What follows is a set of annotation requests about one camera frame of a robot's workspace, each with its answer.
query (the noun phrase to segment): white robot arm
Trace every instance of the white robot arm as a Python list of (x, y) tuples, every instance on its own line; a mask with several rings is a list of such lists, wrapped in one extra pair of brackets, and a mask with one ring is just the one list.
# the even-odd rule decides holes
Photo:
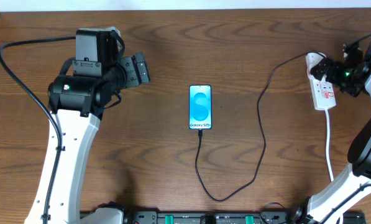
[[(49, 107), (62, 134), (62, 149), (56, 156), (58, 138), (50, 122), (42, 177), (25, 223), (123, 222), (123, 212), (116, 208), (99, 208), (80, 220), (80, 195), (86, 163), (105, 106), (111, 101), (112, 95), (119, 98), (112, 105), (120, 103), (120, 90), (150, 80), (143, 54), (122, 57), (123, 51), (123, 40), (114, 27), (79, 29), (76, 33), (76, 58), (64, 63), (61, 73), (48, 88)], [(66, 76), (71, 65), (73, 76)], [(53, 185), (48, 194), (51, 180)], [(46, 213), (48, 198), (50, 201)]]
[[(369, 50), (364, 58), (363, 67), (352, 72), (361, 77), (359, 80), (365, 82), (365, 90), (371, 97), (371, 46)], [(324, 67), (325, 63), (336, 64), (331, 63), (330, 59), (324, 58), (320, 63), (321, 67), (316, 66), (315, 71), (311, 72), (314, 74), (321, 72), (325, 75), (328, 72), (338, 73), (335, 69)], [(365, 80), (362, 78), (361, 72), (366, 73)], [(349, 83), (341, 83), (340, 86), (349, 87), (344, 90), (357, 96), (357, 89)], [(293, 219), (295, 223), (335, 224), (345, 211), (371, 193), (371, 119), (351, 144), (348, 161), (348, 165), (338, 177), (323, 191), (309, 198), (306, 205), (299, 208)]]

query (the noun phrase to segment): black cable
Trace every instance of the black cable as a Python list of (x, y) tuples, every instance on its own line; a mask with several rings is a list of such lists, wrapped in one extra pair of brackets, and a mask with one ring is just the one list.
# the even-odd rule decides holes
[(352, 48), (352, 47), (353, 47), (354, 45), (356, 45), (356, 44), (359, 44), (360, 41), (362, 41), (362, 40), (364, 40), (364, 39), (367, 39), (367, 38), (369, 38), (369, 37), (371, 37), (371, 34), (367, 34), (367, 35), (365, 35), (365, 36), (363, 36), (363, 37), (361, 37), (361, 38), (355, 40), (352, 44), (348, 44), (348, 45), (345, 47), (344, 52), (345, 52), (345, 53), (348, 53), (348, 51), (349, 51), (350, 48)]
[(58, 146), (57, 146), (57, 154), (55, 156), (55, 161), (53, 165), (53, 171), (51, 174), (50, 178), (50, 183), (48, 184), (48, 189), (47, 189), (47, 194), (46, 194), (46, 200), (44, 204), (44, 213), (42, 215), (43, 218), (43, 223), (47, 224), (48, 222), (48, 208), (50, 204), (50, 197), (53, 189), (53, 184), (54, 184), (54, 179), (55, 179), (55, 174), (57, 173), (57, 167), (58, 167), (58, 162), (60, 160), (60, 155), (61, 155), (61, 149), (62, 149), (62, 134), (61, 130), (58, 127), (57, 123), (54, 121), (52, 115), (48, 112), (48, 109), (43, 105), (43, 103), (37, 98), (37, 96), (32, 93), (32, 91), (18, 78), (16, 75), (10, 70), (10, 68), (6, 65), (6, 63), (3, 60), (2, 57), (2, 52), (5, 48), (12, 47), (12, 46), (18, 46), (18, 45), (24, 45), (24, 44), (36, 44), (36, 43), (45, 43), (45, 42), (55, 42), (55, 41), (61, 41), (61, 40), (73, 40), (75, 37), (60, 37), (60, 38), (52, 38), (52, 39), (40, 39), (40, 40), (25, 40), (25, 41), (19, 41), (19, 42), (13, 42), (13, 43), (8, 43), (8, 44), (3, 44), (0, 46), (0, 64), (1, 66), (5, 69), (5, 71), (10, 75), (10, 77), (17, 82), (19, 86), (40, 106), (42, 111), (45, 113), (47, 118), (50, 120), (52, 123), (54, 130), (57, 134), (57, 141), (58, 141)]
[(327, 222), (327, 220), (336, 212), (338, 211), (341, 207), (343, 207), (349, 200), (354, 198), (359, 192), (362, 192), (365, 190), (365, 188), (371, 187), (371, 184), (365, 184), (363, 186), (360, 186), (358, 190), (356, 190), (354, 193), (352, 193), (350, 196), (348, 196), (345, 200), (343, 200), (338, 206), (335, 208), (332, 208), (332, 210), (329, 212), (329, 214), (325, 217), (325, 219), (320, 223), (324, 224)]
[(122, 58), (123, 55), (124, 55), (124, 49), (125, 49), (126, 46), (124, 45), (124, 41), (123, 41), (122, 37), (119, 36), (119, 34), (116, 31), (112, 30), (110, 35), (113, 36), (119, 42), (119, 44), (121, 45), (121, 50), (119, 51), (119, 53), (117, 53), (117, 56), (116, 56), (116, 58), (118, 60), (120, 60), (120, 58)]
[(262, 128), (262, 124), (261, 124), (261, 117), (260, 117), (260, 110), (259, 110), (259, 105), (260, 105), (260, 100), (261, 100), (261, 97), (264, 95), (265, 91), (267, 91), (268, 87), (270, 86), (271, 84), (271, 80), (272, 80), (272, 76), (273, 74), (275, 73), (275, 71), (281, 67), (282, 65), (288, 63), (288, 62), (291, 62), (292, 60), (294, 59), (298, 59), (299, 57), (302, 57), (302, 56), (305, 56), (305, 55), (308, 55), (309, 53), (316, 53), (322, 57), (325, 57), (323, 54), (319, 53), (319, 52), (306, 52), (306, 53), (303, 53), (303, 54), (300, 54), (300, 55), (297, 55), (296, 57), (293, 57), (279, 65), (277, 65), (271, 72), (271, 75), (270, 75), (270, 78), (268, 79), (268, 83), (267, 83), (267, 86), (265, 86), (265, 88), (263, 89), (263, 91), (261, 92), (260, 96), (259, 96), (259, 99), (257, 100), (257, 117), (259, 119), (259, 125), (260, 125), (260, 130), (261, 130), (261, 135), (262, 135), (262, 139), (264, 141), (264, 147), (262, 149), (262, 153), (261, 153), (261, 156), (260, 156), (260, 159), (259, 159), (259, 162), (257, 163), (257, 168), (255, 169), (255, 173), (254, 173), (254, 177), (253, 179), (243, 185), (242, 187), (240, 187), (239, 189), (235, 190), (233, 193), (231, 193), (229, 196), (227, 196), (226, 198), (223, 198), (223, 199), (216, 199), (214, 198), (209, 192), (208, 190), (206, 189), (206, 187), (204, 186), (203, 184), (203, 181), (199, 175), (199, 171), (198, 171), (198, 157), (199, 157), (199, 152), (200, 152), (200, 146), (201, 146), (201, 143), (202, 143), (202, 130), (200, 129), (199, 130), (199, 147), (198, 147), (198, 152), (196, 153), (196, 159), (195, 159), (195, 171), (196, 171), (196, 175), (198, 176), (199, 178), (199, 181), (200, 181), (200, 184), (202, 185), (202, 188), (203, 190), (206, 192), (206, 194), (209, 196), (209, 198), (211, 198), (211, 200), (215, 201), (215, 202), (225, 202), (226, 200), (230, 199), (232, 196), (234, 196), (236, 193), (240, 192), (241, 190), (245, 189), (246, 187), (248, 187), (250, 184), (253, 184), (253, 182), (255, 181), (255, 179), (257, 178), (257, 173), (259, 172), (259, 169), (260, 169), (260, 165), (261, 165), (261, 161), (262, 161), (262, 158), (265, 154), (265, 148), (267, 147), (267, 142), (265, 140), (265, 135), (264, 135), (264, 131), (263, 131), (263, 128)]
[(120, 95), (120, 93), (117, 92), (117, 91), (114, 91), (114, 94), (115, 94), (116, 97), (117, 97), (117, 101), (116, 101), (115, 103), (111, 104), (110, 106), (105, 107), (104, 110), (105, 110), (105, 109), (108, 109), (108, 108), (111, 108), (111, 107), (113, 107), (113, 106), (116, 106), (116, 105), (118, 105), (119, 103), (122, 102), (122, 96)]
[(271, 205), (279, 205), (279, 206), (281, 206), (283, 209), (285, 209), (284, 206), (283, 206), (281, 203), (279, 203), (279, 202), (270, 202), (270, 203), (266, 204), (266, 205), (261, 209), (261, 212), (259, 213), (259, 215), (260, 215), (260, 220), (262, 220), (265, 224), (268, 224), (268, 223), (267, 223), (267, 221), (265, 220), (265, 218), (263, 218), (263, 217), (261, 216), (261, 214), (264, 212), (265, 209), (267, 209), (267, 208), (268, 208), (269, 206), (271, 206)]
[(216, 224), (217, 223), (217, 220), (215, 219), (214, 217), (214, 214), (213, 213), (206, 213), (204, 215), (202, 215), (199, 219), (199, 224), (202, 224), (203, 220), (206, 219), (206, 218), (212, 218), (210, 221), (212, 221), (213, 224)]
[(71, 67), (73, 61), (76, 60), (75, 57), (72, 57), (72, 58), (69, 58), (67, 59), (62, 67), (61, 67), (61, 70), (60, 70), (60, 75), (66, 75), (66, 73), (68, 72), (69, 68)]

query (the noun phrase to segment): power strip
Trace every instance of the power strip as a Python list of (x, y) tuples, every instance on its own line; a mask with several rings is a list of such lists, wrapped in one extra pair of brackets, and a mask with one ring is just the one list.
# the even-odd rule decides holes
[(314, 107), (316, 110), (320, 111), (330, 109), (336, 105), (332, 83), (326, 82), (325, 75), (322, 80), (317, 80), (310, 73), (311, 68), (317, 65), (322, 59), (323, 57), (316, 53), (309, 53), (306, 56), (307, 76), (309, 78), (309, 84), (311, 85)]

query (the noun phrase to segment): wooden table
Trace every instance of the wooden table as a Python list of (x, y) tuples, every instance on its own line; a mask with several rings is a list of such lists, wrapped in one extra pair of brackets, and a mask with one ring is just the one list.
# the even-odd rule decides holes
[[(267, 151), (254, 184), (224, 203), (196, 178), (197, 131), (188, 129), (188, 87), (213, 88), (213, 129), (204, 132), (199, 171), (222, 198), (248, 182), (263, 146), (257, 97), (275, 65), (309, 50), (341, 60), (342, 45), (371, 32), (371, 9), (112, 11), (3, 13), (0, 45), (74, 35), (79, 27), (116, 26), (125, 55), (143, 52), (151, 82), (122, 92), (104, 113), (86, 169), (81, 209), (115, 200), (160, 210), (258, 210), (299, 205), (329, 183), (324, 113), (315, 111), (305, 61), (277, 71), (260, 110)], [(369, 42), (362, 44), (366, 49)], [(75, 42), (7, 49), (7, 64), (47, 104), (47, 87)], [(335, 175), (347, 164), (371, 100), (336, 92), (330, 110)], [(30, 211), (47, 148), (48, 121), (0, 66), (0, 222)], [(371, 195), (355, 207), (371, 223)]]

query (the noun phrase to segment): phone screen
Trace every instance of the phone screen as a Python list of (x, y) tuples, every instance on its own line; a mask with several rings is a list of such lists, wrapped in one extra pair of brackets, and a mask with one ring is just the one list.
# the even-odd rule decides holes
[(190, 86), (190, 129), (211, 129), (211, 86)]

